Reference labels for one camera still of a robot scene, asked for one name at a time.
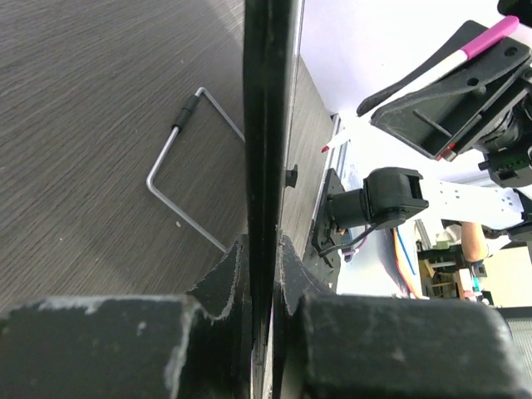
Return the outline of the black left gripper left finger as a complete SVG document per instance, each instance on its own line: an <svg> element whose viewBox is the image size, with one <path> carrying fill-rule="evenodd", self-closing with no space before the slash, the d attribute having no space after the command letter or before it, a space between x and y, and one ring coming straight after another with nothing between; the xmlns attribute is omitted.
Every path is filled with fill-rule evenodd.
<svg viewBox="0 0 532 399"><path fill-rule="evenodd" d="M182 295L48 297L1 317L4 398L247 398L248 239Z"/></svg>

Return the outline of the white marker purple cap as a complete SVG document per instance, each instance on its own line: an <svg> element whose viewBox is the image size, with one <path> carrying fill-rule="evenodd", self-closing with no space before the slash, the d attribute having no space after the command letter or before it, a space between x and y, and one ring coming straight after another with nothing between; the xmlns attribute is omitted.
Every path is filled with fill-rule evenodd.
<svg viewBox="0 0 532 399"><path fill-rule="evenodd" d="M440 77L444 76L446 73L454 71L457 67L460 67L466 62L473 60L484 50L494 46L500 39L510 37L510 34L517 29L518 25L519 20L517 17L504 17L493 27L486 28L484 33L470 40L464 46L452 52L448 57L445 57L443 61L437 62L436 66L432 67L432 69L430 69L429 71L422 73L421 76L414 80L414 82L407 84L405 88L401 89L397 94L393 95L393 98L398 99L402 95L411 94L418 89L428 86ZM350 140L353 140L357 131L363 130L367 127L374 128L377 131L381 131L380 129L370 124L368 117L359 116L357 113L353 129L350 131L343 131L336 134L323 147L322 151L328 152L333 148L336 148Z"/></svg>

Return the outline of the person forearm in background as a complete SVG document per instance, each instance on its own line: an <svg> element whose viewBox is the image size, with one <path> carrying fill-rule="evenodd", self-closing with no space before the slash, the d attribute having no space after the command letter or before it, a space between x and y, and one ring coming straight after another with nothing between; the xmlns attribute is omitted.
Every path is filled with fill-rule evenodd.
<svg viewBox="0 0 532 399"><path fill-rule="evenodd" d="M461 247L465 259L470 263L482 261L490 255L481 224L461 223Z"/></svg>

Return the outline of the white whiteboard black frame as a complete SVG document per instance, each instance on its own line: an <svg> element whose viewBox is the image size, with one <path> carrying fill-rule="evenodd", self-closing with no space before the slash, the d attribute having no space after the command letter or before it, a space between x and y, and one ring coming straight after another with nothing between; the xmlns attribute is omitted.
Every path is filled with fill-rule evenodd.
<svg viewBox="0 0 532 399"><path fill-rule="evenodd" d="M244 4L244 129L252 301L251 390L264 392L303 2Z"/></svg>

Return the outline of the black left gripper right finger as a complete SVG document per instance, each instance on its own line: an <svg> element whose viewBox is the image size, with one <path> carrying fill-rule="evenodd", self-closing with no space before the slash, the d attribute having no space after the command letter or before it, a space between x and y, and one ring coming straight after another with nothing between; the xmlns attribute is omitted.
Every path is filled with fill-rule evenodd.
<svg viewBox="0 0 532 399"><path fill-rule="evenodd" d="M528 398L500 313L460 300L337 295L278 246L275 398Z"/></svg>

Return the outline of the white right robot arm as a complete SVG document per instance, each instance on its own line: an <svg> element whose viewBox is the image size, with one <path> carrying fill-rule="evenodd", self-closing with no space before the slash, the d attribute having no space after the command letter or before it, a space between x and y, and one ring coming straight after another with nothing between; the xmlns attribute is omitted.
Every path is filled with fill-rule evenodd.
<svg viewBox="0 0 532 399"><path fill-rule="evenodd" d="M435 212L483 224L514 241L531 238L531 50L512 38L520 20L492 27L465 22L414 72L365 99L360 129L377 128L431 160L453 161L469 150L492 188L424 179L418 171L384 167L357 190L326 173L311 238L318 257L335 267L356 240Z"/></svg>

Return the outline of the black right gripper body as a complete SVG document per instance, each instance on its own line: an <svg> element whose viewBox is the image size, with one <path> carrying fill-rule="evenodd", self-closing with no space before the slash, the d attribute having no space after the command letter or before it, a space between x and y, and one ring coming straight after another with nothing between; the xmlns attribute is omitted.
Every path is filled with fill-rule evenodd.
<svg viewBox="0 0 532 399"><path fill-rule="evenodd" d="M483 115L480 170L500 187L531 184L531 80L519 78Z"/></svg>

